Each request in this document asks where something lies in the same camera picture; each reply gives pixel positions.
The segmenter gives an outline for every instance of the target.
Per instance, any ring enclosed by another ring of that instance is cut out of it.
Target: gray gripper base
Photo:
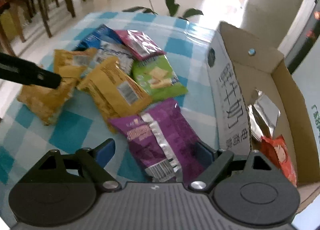
[[[12,230],[43,227],[18,223]],[[50,230],[248,230],[220,215],[204,194],[182,184],[128,183],[117,193],[102,194],[78,220]],[[294,230],[291,225],[273,230]]]

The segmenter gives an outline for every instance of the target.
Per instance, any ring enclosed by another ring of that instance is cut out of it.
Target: tablecloth
[[[69,29],[56,48],[72,50],[99,25],[112,29],[145,32],[167,52],[167,58],[189,93],[176,97],[182,114],[202,141],[218,148],[218,131],[206,55],[214,31],[182,19],[143,13],[97,12],[87,15]],[[52,71],[52,53],[41,64]],[[96,147],[114,138],[116,153],[105,169],[121,184],[143,179],[128,150],[126,138],[112,134],[90,95],[75,90],[55,126],[44,126],[29,109],[14,100],[0,123],[0,216],[9,225],[16,221],[8,204],[14,184],[47,151],[74,153],[82,147]]]

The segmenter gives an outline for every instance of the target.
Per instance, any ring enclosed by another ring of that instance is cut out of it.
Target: orange snack bag
[[[267,137],[261,137],[260,151],[279,169],[285,177],[297,187],[297,175],[292,161],[288,154],[288,149],[282,135],[272,140]]]

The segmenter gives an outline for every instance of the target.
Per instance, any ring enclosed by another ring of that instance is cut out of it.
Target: snack bag
[[[77,86],[88,91],[104,121],[126,117],[145,109],[151,97],[119,68],[117,57],[109,57],[97,65]]]
[[[62,77],[79,78],[96,53],[95,48],[89,48],[86,51],[55,49],[53,72]]]
[[[57,89],[24,85],[17,100],[24,103],[45,125],[55,124],[63,104],[72,97],[76,82],[74,78],[63,78]]]
[[[279,169],[285,177],[297,187],[297,175],[288,154],[288,149],[282,135],[275,140],[261,137],[260,151]]]
[[[153,102],[186,94],[187,88],[180,83],[165,55],[144,61],[134,61],[132,77],[148,94]]]
[[[143,32],[136,30],[115,30],[115,32],[139,61],[165,54],[165,52]]]
[[[129,150],[155,182],[175,178],[186,184],[204,168],[195,158],[199,137],[182,116],[177,101],[170,98],[141,116],[110,120],[129,142]]]
[[[126,74],[130,75],[133,55],[114,30],[108,28],[106,25],[99,26],[92,34],[80,42],[76,50],[91,47],[96,48],[98,52],[89,63],[88,68],[82,73],[81,78],[84,78],[96,65],[101,64],[103,60],[110,56],[118,57],[120,68]]]

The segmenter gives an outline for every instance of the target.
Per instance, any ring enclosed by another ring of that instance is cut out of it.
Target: tiled floor
[[[149,7],[148,0],[73,0],[76,18],[72,18],[66,9],[64,0],[61,6],[56,8],[55,3],[50,5],[49,25],[53,37],[49,39],[45,33],[40,15],[33,18],[33,22],[24,27],[24,34],[27,41],[21,43],[18,38],[12,41],[15,53],[23,58],[35,63],[39,63],[41,58],[55,48],[59,48],[57,42],[60,36],[68,28],[75,25],[79,20],[90,12],[95,11],[121,11],[133,6]],[[152,0],[155,11],[160,15],[167,14],[164,0]],[[180,4],[178,14],[188,8],[198,8],[204,13],[201,17],[192,17],[190,21],[197,22],[201,26],[215,29],[220,20],[228,21],[236,26],[241,24],[241,12],[238,0],[176,0]],[[20,89],[20,85],[4,81],[0,85],[0,117],[2,117],[12,99]]]

